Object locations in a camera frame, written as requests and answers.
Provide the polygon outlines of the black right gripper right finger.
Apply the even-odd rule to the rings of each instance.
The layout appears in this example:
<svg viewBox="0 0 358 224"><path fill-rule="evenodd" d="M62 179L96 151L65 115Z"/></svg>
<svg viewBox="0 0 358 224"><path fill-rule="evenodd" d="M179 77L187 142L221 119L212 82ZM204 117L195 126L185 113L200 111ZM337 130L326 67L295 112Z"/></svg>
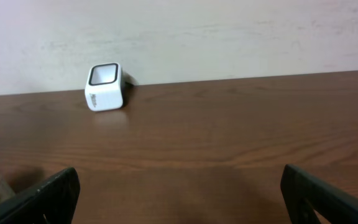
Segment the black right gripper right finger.
<svg viewBox="0 0 358 224"><path fill-rule="evenodd" d="M292 223L358 223L358 198L329 185L303 169L287 164L280 189Z"/></svg>

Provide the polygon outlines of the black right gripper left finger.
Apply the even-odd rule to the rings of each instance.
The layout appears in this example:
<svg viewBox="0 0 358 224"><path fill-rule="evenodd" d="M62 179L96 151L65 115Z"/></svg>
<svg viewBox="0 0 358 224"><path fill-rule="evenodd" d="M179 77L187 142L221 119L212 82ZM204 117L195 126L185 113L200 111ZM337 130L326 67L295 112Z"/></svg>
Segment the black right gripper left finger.
<svg viewBox="0 0 358 224"><path fill-rule="evenodd" d="M75 168L63 169L1 203L0 224L70 224L79 194Z"/></svg>

